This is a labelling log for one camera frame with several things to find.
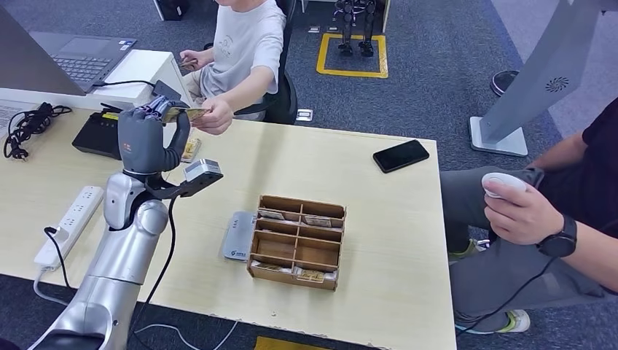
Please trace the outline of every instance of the sneaker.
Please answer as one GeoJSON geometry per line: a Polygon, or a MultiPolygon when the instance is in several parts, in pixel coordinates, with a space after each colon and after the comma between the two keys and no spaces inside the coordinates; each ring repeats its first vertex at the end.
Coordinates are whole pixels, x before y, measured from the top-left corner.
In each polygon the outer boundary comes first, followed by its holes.
{"type": "Polygon", "coordinates": [[[468,244],[468,248],[461,253],[448,253],[448,265],[452,265],[458,262],[461,259],[465,259],[467,257],[471,257],[472,255],[476,255],[487,248],[483,246],[485,241],[477,241],[474,238],[470,238],[470,243],[468,244]]]}
{"type": "MultiPolygon", "coordinates": [[[[506,315],[509,317],[509,324],[501,330],[495,332],[479,332],[477,330],[467,330],[466,333],[470,334],[494,334],[494,333],[522,333],[530,328],[530,317],[524,310],[512,310],[507,311],[506,315]]],[[[458,330],[465,330],[466,327],[455,324],[455,328],[458,330]]]]}

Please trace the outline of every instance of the laptop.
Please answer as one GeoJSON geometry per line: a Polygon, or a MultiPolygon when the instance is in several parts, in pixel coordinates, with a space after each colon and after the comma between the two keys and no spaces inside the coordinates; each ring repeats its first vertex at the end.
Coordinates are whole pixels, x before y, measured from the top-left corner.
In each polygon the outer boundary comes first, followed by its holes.
{"type": "Polygon", "coordinates": [[[0,88],[85,96],[136,43],[131,38],[28,33],[0,6],[0,88]]]}

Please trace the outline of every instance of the speaker grille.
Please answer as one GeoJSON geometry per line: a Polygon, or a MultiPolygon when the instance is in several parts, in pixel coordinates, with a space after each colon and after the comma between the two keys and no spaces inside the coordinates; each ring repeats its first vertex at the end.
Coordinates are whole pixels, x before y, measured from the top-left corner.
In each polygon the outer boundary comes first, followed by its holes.
{"type": "Polygon", "coordinates": [[[564,90],[569,84],[568,78],[566,77],[558,77],[551,79],[547,84],[545,84],[545,90],[551,93],[558,93],[564,90]]]}

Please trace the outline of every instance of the wooden compartment organizer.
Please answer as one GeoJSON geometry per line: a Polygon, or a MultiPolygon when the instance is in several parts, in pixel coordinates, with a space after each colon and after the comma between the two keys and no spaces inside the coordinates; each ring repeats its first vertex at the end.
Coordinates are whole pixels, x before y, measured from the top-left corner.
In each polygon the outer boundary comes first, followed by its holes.
{"type": "Polygon", "coordinates": [[[343,206],[263,195],[247,269],[256,278],[335,290],[344,224],[343,206]]]}

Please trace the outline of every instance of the power socket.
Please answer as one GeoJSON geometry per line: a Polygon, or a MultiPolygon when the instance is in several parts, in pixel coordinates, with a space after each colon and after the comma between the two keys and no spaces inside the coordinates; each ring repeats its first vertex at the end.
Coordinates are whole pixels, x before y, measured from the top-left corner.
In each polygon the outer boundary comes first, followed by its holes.
{"type": "MultiPolygon", "coordinates": [[[[86,186],[79,193],[69,210],[60,220],[57,232],[52,235],[60,248],[62,258],[71,251],[73,245],[82,234],[82,231],[90,221],[98,205],[103,199],[103,189],[100,187],[86,186]]],[[[60,259],[54,243],[47,239],[45,244],[35,256],[34,262],[42,268],[55,270],[60,266],[60,259]]]]}

